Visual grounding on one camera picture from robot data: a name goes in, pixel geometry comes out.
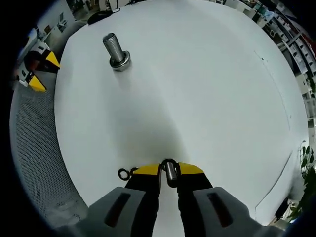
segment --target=white tabletop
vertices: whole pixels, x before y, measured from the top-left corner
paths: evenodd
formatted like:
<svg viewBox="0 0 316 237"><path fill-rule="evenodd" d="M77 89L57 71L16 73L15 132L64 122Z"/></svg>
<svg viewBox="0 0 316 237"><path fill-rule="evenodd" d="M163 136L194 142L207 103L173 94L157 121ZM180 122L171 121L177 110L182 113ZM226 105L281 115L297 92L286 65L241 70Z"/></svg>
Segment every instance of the white tabletop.
<svg viewBox="0 0 316 237"><path fill-rule="evenodd" d="M102 44L109 32L131 54L124 72L110 67ZM201 167L264 224L308 141L303 99L277 46L244 14L195 0L127 6L71 36L55 119L66 168L87 205L126 184L118 169L172 157ZM281 174L283 189L275 190ZM262 208L265 197L273 203ZM183 235L176 190L165 183L154 235Z"/></svg>

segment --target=gray mesh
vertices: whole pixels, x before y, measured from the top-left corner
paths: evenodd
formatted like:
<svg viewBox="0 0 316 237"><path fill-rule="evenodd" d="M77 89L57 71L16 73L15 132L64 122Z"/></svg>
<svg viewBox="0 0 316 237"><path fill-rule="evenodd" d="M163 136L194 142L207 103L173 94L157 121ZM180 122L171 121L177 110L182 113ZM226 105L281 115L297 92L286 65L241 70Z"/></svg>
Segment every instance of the gray mesh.
<svg viewBox="0 0 316 237"><path fill-rule="evenodd" d="M75 189L59 149L54 115L56 74L36 75L47 92L17 85L10 114L11 146L26 192L56 228L83 219L88 207Z"/></svg>

